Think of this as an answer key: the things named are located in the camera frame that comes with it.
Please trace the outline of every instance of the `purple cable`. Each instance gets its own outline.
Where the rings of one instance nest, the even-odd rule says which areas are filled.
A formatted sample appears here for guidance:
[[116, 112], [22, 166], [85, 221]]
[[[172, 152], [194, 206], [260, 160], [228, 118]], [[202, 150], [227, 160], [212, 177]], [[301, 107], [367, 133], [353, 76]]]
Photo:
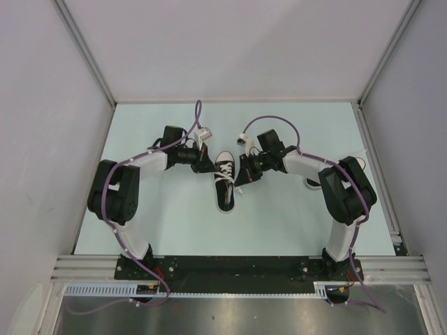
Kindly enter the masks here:
[[196, 108], [194, 110], [194, 117], [196, 118], [197, 128], [199, 128], [199, 129], [202, 128], [202, 126], [200, 125], [200, 122], [198, 121], [198, 116], [200, 116], [201, 112], [202, 112], [202, 101], [201, 100], [197, 100]]
[[120, 304], [120, 303], [122, 303], [122, 302], [129, 302], [129, 299], [130, 299], [130, 298], [114, 300], [114, 301], [109, 302], [108, 304], [102, 305], [102, 306], [100, 306], [100, 307], [98, 307], [98, 308], [95, 308], [95, 309], [92, 309], [92, 310], [90, 310], [90, 311], [86, 311], [86, 312], [77, 312], [77, 311], [74, 311], [74, 310], [71, 309], [71, 307], [68, 305], [68, 302], [66, 302], [66, 304], [65, 304], [65, 309], [66, 309], [70, 314], [72, 314], [72, 315], [76, 315], [76, 316], [90, 315], [90, 314], [94, 314], [94, 313], [96, 313], [96, 312], [102, 311], [103, 309], [105, 309], [105, 308], [107, 308], [107, 307], [110, 307], [110, 306], [112, 306], [112, 305]]
[[[298, 132], [298, 129], [295, 127], [294, 124], [292, 124], [289, 120], [283, 118], [283, 117], [277, 117], [275, 115], [265, 115], [263, 117], [256, 117], [255, 119], [251, 120], [247, 126], [245, 127], [245, 129], [243, 130], [243, 133], [245, 133], [247, 131], [247, 129], [255, 122], [258, 121], [260, 119], [278, 119], [278, 120], [282, 120], [284, 122], [286, 122], [287, 124], [289, 124], [293, 130], [296, 133], [296, 136], [298, 138], [297, 144], [296, 144], [296, 151], [304, 157], [307, 158], [312, 158], [315, 159], [317, 161], [323, 162], [323, 163], [327, 163], [330, 164], [332, 166], [335, 166], [345, 177], [346, 179], [349, 181], [349, 183], [351, 184], [352, 188], [354, 189], [354, 191], [356, 192], [356, 195], [359, 197], [360, 201], [362, 202], [362, 206], [363, 209], [365, 211], [365, 218], [361, 221], [358, 221], [356, 223], [356, 228], [354, 230], [354, 235], [351, 241], [351, 244], [349, 245], [349, 262], [352, 266], [353, 269], [356, 268], [356, 266], [354, 265], [354, 258], [353, 258], [353, 254], [352, 254], [352, 250], [354, 245], [356, 244], [356, 240], [357, 240], [357, 236], [358, 236], [358, 231], [360, 229], [360, 225], [366, 221], [368, 221], [369, 219], [369, 209], [368, 206], [366, 205], [365, 199], [362, 196], [362, 193], [360, 192], [360, 190], [358, 189], [356, 183], [354, 183], [354, 180], [352, 180], [352, 178], [349, 176], [348, 172], [346, 172], [344, 170], [344, 168], [342, 168], [340, 165], [338, 165], [336, 162], [332, 162], [329, 161], [327, 159], [324, 159], [322, 157], [319, 156], [315, 156], [315, 155], [311, 155], [311, 154], [306, 154], [304, 152], [301, 151], [300, 149], [300, 133]], [[379, 309], [381, 312], [386, 313], [386, 310], [380, 305], [380, 303], [376, 300], [376, 298], [371, 294], [371, 292], [367, 289], [365, 283], [363, 283], [363, 280], [361, 279], [359, 273], [357, 271], [354, 271], [354, 273], [356, 274], [357, 280], [360, 283], [360, 285], [362, 286], [363, 290], [365, 291], [365, 293], [367, 294], [367, 296], [371, 299], [371, 301], [374, 304], [371, 304], [369, 302], [365, 302], [365, 301], [348, 301], [348, 304], [355, 304], [355, 305], [364, 305], [364, 306], [371, 306], [374, 307], [376, 309]]]
[[[107, 178], [105, 179], [105, 183], [104, 183], [104, 187], [103, 187], [103, 194], [102, 194], [102, 197], [101, 197], [101, 214], [102, 214], [102, 216], [103, 216], [103, 220], [104, 220], [104, 222], [107, 223], [107, 224], [112, 228], [112, 230], [113, 230], [113, 232], [114, 232], [114, 234], [115, 234], [115, 236], [116, 236], [116, 238], [117, 238], [117, 241], [118, 241], [119, 245], [122, 247], [123, 250], [126, 250], [127, 247], [126, 247], [126, 245], [124, 244], [122, 238], [119, 236], [119, 233], [116, 231], [115, 224], [112, 223], [112, 222], [109, 220], [109, 218], [107, 217], [107, 213], [106, 213], [106, 210], [105, 210], [105, 200], [106, 200], [106, 198], [107, 198], [107, 191], [108, 191], [108, 187], [109, 187], [109, 185], [110, 185], [110, 180], [112, 179], [113, 174], [115, 173], [115, 171], [116, 171], [118, 168], [120, 168], [120, 167], [123, 166], [123, 165], [129, 164], [129, 163], [131, 163], [131, 162], [133, 162], [133, 161], [136, 161], [136, 160], [138, 160], [138, 159], [140, 159], [140, 158], [142, 158], [142, 157], [145, 157], [145, 156], [147, 156], [147, 155], [150, 155], [150, 154], [152, 154], [152, 153], [154, 153], [154, 152], [157, 152], [157, 151], [163, 151], [163, 150], [165, 150], [165, 149], [169, 149], [169, 148], [171, 148], [171, 147], [174, 147], [175, 145], [179, 144], [181, 141], [185, 140], [185, 139], [189, 136], [189, 134], [191, 134], [191, 133], [193, 132], [193, 130], [194, 130], [194, 128], [195, 128], [196, 126], [197, 126], [197, 127], [200, 127], [200, 124], [199, 124], [199, 118], [200, 118], [200, 115], [201, 115], [201, 114], [202, 114], [202, 101], [201, 101], [201, 100], [197, 100], [197, 102], [196, 102], [196, 108], [195, 108], [195, 110], [194, 110], [194, 116], [195, 116], [194, 123], [193, 123], [192, 127], [186, 132], [186, 134], [185, 134], [182, 138], [180, 138], [179, 140], [177, 140], [177, 141], [175, 141], [175, 142], [173, 142], [173, 143], [171, 143], [171, 144], [168, 144], [168, 145], [166, 145], [166, 146], [164, 146], [164, 147], [156, 148], [156, 149], [151, 149], [151, 150], [149, 150], [149, 151], [142, 152], [141, 154], [138, 154], [138, 155], [136, 155], [136, 156], [134, 156], [134, 157], [132, 157], [132, 158], [126, 159], [125, 161], [122, 161], [122, 162], [119, 162], [119, 163], [115, 164], [115, 165], [112, 167], [112, 169], [110, 169], [110, 172], [109, 172], [109, 174], [107, 175]], [[147, 273], [149, 273], [149, 274], [152, 275], [154, 278], [156, 278], [157, 280], [159, 280], [160, 283], [161, 283], [161, 284], [165, 287], [165, 289], [166, 289], [166, 296], [165, 296], [161, 301], [156, 302], [156, 303], [153, 303], [153, 304], [142, 303], [142, 302], [140, 302], [140, 305], [143, 305], [143, 306], [160, 306], [160, 305], [164, 304], [164, 303], [168, 300], [168, 298], [169, 298], [169, 294], [170, 294], [170, 289], [169, 289], [168, 284], [167, 284], [167, 283], [166, 283], [166, 282], [165, 282], [165, 281], [164, 281], [158, 274], [156, 274], [156, 273], [153, 272], [151, 269], [148, 269], [146, 266], [144, 266], [144, 264], [141, 263], [141, 262], [137, 259], [137, 257], [135, 257], [132, 253], [127, 252], [127, 255], [128, 255], [128, 256], [130, 257], [130, 259], [132, 259], [132, 260], [133, 260], [139, 267], [141, 267], [141, 268], [144, 269]], [[120, 303], [120, 302], [126, 302], [126, 301], [128, 301], [128, 299], [119, 299], [119, 300], [115, 300], [115, 301], [112, 301], [112, 302], [110, 302], [110, 303], [108, 303], [108, 304], [106, 304], [106, 305], [104, 305], [104, 306], [95, 308], [95, 309], [92, 310], [92, 311], [86, 311], [86, 312], [76, 312], [76, 311], [73, 311], [73, 310], [71, 310], [71, 309], [68, 307], [68, 305], [66, 306], [66, 308], [67, 308], [67, 311], [68, 311], [69, 313], [73, 314], [73, 315], [89, 315], [89, 314], [92, 314], [92, 313], [96, 313], [96, 312], [98, 312], [98, 311], [101, 311], [102, 309], [107, 308], [107, 307], [109, 307], [109, 306], [112, 306], [112, 305], [114, 305], [114, 304], [118, 304], [118, 303]]]

